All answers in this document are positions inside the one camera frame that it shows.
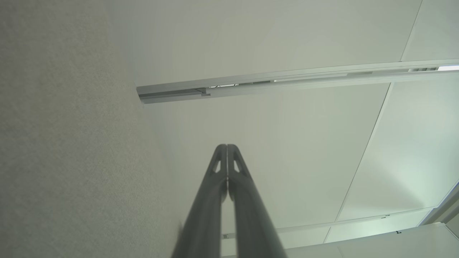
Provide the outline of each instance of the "textured wall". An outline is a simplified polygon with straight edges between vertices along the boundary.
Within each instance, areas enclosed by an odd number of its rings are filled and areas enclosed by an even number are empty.
[[[167,257],[169,175],[98,1],[0,3],[0,257]]]

